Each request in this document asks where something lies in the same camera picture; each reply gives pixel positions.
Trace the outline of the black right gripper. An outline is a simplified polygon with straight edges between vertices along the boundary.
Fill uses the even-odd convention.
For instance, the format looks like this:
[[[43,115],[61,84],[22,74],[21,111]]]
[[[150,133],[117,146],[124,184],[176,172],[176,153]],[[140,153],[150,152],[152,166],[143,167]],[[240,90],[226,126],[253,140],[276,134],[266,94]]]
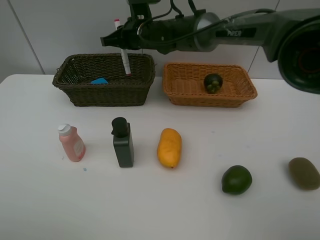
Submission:
[[[217,47],[214,28],[221,23],[223,21],[212,12],[167,20],[146,20],[132,30],[118,29],[100,37],[100,41],[103,47],[149,49],[163,55],[174,51],[211,52]]]

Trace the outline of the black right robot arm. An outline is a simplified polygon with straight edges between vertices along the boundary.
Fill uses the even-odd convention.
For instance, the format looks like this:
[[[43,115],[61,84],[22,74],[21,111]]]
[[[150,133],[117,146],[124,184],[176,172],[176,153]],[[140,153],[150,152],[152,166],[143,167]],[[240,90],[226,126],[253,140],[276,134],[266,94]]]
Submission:
[[[256,9],[223,19],[214,13],[158,20],[129,18],[102,37],[104,47],[126,50],[212,52],[218,45],[261,46],[293,88],[320,92],[320,11]]]

